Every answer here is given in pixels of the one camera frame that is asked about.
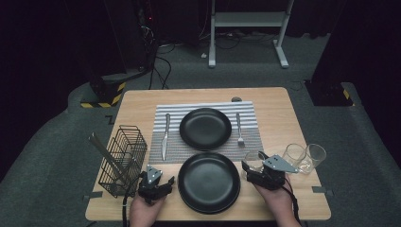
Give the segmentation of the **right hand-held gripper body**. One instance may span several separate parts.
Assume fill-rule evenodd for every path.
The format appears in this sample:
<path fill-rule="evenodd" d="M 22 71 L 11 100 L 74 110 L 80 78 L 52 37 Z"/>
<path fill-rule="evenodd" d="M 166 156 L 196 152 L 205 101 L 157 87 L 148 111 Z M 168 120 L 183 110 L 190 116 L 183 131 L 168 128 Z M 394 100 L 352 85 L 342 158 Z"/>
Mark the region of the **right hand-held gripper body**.
<path fill-rule="evenodd" d="M 285 184 L 287 173 L 298 172 L 297 167 L 292 166 L 279 155 L 273 155 L 263 161 L 261 172 L 250 170 L 247 173 L 247 181 L 268 190 L 277 190 Z"/>

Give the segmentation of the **black wire cutlery basket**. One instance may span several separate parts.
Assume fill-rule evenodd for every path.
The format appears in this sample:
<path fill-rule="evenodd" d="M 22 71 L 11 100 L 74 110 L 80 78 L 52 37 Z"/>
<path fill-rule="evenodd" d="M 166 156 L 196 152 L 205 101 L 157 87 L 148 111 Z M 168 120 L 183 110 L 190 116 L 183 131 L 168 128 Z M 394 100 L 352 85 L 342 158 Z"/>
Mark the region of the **black wire cutlery basket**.
<path fill-rule="evenodd" d="M 115 162 L 103 159 L 98 183 L 115 198 L 133 197 L 148 150 L 144 136 L 136 126 L 120 125 L 107 150 Z"/>

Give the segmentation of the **black stand base striped edge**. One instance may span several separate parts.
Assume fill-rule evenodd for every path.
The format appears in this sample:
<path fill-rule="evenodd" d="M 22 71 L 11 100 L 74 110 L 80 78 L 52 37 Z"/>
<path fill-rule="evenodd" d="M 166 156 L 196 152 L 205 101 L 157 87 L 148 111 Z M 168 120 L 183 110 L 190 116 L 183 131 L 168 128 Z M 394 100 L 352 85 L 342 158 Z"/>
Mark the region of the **black stand base striped edge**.
<path fill-rule="evenodd" d="M 114 74 L 107 80 L 101 76 L 90 74 L 88 76 L 89 88 L 84 92 L 80 101 L 82 108 L 110 108 L 115 106 L 121 98 L 126 83 L 133 79 L 139 79 L 148 70 L 135 74 Z"/>
<path fill-rule="evenodd" d="M 349 93 L 340 83 L 305 81 L 305 88 L 315 106 L 353 106 Z"/>

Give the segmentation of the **person's right hand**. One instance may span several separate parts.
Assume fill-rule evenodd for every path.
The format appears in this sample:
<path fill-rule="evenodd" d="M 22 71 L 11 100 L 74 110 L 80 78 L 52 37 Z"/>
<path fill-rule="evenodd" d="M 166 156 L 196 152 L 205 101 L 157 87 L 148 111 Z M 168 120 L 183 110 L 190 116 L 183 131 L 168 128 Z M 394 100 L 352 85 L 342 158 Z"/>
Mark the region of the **person's right hand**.
<path fill-rule="evenodd" d="M 284 218 L 294 218 L 292 208 L 292 198 L 289 195 L 290 187 L 288 181 L 283 188 L 270 191 L 259 185 L 254 185 L 255 189 L 262 196 L 265 204 L 269 207 L 275 220 Z"/>

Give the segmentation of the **white metal stand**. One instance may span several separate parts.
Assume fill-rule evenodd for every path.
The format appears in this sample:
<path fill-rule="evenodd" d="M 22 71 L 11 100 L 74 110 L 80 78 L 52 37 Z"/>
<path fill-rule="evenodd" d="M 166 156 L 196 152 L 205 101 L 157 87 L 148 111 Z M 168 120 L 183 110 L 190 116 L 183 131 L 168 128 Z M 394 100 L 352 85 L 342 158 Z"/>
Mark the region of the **white metal stand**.
<path fill-rule="evenodd" d="M 217 12 L 216 0 L 211 0 L 208 66 L 214 68 L 217 64 L 215 34 L 217 27 L 279 27 L 278 38 L 273 40 L 272 44 L 281 67 L 284 69 L 289 68 L 282 44 L 294 1 L 288 0 L 287 9 L 278 12 Z"/>

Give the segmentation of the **person's left hand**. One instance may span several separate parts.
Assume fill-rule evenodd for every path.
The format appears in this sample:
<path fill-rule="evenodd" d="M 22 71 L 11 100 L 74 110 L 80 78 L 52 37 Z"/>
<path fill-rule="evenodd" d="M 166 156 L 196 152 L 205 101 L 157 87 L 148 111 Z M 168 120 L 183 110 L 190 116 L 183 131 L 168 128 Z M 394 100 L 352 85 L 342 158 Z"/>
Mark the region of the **person's left hand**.
<path fill-rule="evenodd" d="M 136 196 L 130 206 L 130 227 L 151 227 L 162 210 L 165 201 L 166 197 L 162 197 L 152 204 L 148 204 L 144 198 Z"/>

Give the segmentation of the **grey striped placemat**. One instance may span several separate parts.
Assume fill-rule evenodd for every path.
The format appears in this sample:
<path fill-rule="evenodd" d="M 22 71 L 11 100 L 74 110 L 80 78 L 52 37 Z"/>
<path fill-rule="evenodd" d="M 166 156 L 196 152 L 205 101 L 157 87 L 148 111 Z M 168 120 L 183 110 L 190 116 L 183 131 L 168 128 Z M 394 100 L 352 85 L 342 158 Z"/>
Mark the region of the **grey striped placemat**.
<path fill-rule="evenodd" d="M 149 162 L 156 164 L 179 164 L 187 158 L 202 153 L 201 150 L 189 147 L 180 136 L 180 124 L 185 115 L 199 108 L 212 108 L 224 113 L 232 124 L 232 133 L 228 141 L 222 146 L 212 149 L 212 152 L 227 156 L 234 162 L 241 161 L 250 151 L 263 149 L 256 115 L 251 101 L 241 102 L 212 102 L 196 104 L 158 105 L 153 123 Z M 245 148 L 238 143 L 236 113 L 240 113 L 242 136 Z M 166 114 L 170 114 L 170 125 L 167 141 L 166 160 L 162 159 L 162 139 L 166 128 Z"/>

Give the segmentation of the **grey tape strip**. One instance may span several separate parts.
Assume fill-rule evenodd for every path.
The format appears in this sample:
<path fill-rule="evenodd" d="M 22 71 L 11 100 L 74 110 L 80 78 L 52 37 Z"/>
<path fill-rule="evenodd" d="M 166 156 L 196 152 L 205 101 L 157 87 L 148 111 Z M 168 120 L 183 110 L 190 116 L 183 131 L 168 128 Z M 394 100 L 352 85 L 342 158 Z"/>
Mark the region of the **grey tape strip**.
<path fill-rule="evenodd" d="M 331 189 L 327 189 L 324 186 L 312 186 L 313 193 L 321 193 L 326 196 L 334 196 L 334 192 Z"/>
<path fill-rule="evenodd" d="M 89 201 L 90 199 L 102 198 L 102 195 L 103 195 L 102 191 L 91 192 L 89 195 L 84 195 L 82 197 L 82 200 Z"/>

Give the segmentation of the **black equipment rack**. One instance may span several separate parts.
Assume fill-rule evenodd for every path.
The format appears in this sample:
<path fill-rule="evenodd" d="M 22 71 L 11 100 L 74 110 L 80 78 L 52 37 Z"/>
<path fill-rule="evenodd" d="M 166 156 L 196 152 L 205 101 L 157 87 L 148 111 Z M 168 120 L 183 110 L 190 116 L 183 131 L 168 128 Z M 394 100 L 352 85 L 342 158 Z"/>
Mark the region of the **black equipment rack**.
<path fill-rule="evenodd" d="M 156 53 L 158 50 L 158 36 L 151 0 L 133 0 L 133 3 L 136 6 L 138 24 L 145 46 L 146 69 L 151 71 L 154 68 Z"/>

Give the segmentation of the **silver fork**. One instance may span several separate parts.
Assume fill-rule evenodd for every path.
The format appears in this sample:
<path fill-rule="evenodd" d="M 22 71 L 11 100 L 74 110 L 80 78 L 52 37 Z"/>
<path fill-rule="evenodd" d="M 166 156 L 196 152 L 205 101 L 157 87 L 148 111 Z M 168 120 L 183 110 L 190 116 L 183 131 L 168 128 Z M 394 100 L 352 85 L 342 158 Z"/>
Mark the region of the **silver fork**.
<path fill-rule="evenodd" d="M 245 148 L 245 141 L 242 136 L 240 113 L 236 113 L 235 117 L 236 117 L 237 131 L 238 131 L 237 143 L 241 148 Z"/>

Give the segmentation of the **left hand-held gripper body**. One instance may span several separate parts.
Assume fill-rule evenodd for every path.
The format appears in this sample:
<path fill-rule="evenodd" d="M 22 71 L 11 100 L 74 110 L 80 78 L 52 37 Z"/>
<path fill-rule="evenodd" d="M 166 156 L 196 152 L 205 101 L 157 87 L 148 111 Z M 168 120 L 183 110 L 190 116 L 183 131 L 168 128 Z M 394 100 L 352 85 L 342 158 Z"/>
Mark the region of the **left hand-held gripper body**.
<path fill-rule="evenodd" d="M 146 170 L 141 173 L 142 180 L 138 186 L 138 195 L 147 204 L 152 204 L 167 195 L 167 185 L 159 185 L 162 175 L 163 172 L 161 170 L 151 165 L 147 165 Z"/>

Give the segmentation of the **silver table knife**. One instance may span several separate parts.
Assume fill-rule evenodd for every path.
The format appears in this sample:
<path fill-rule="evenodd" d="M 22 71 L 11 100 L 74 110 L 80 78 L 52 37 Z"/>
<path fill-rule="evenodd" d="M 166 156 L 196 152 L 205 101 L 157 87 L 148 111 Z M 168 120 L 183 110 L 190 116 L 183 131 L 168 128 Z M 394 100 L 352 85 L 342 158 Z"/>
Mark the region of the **silver table knife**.
<path fill-rule="evenodd" d="M 166 160 L 169 125 L 170 125 L 170 113 L 166 113 L 166 128 L 165 128 L 165 134 L 164 134 L 164 137 L 162 140 L 162 159 L 163 159 L 163 161 Z"/>

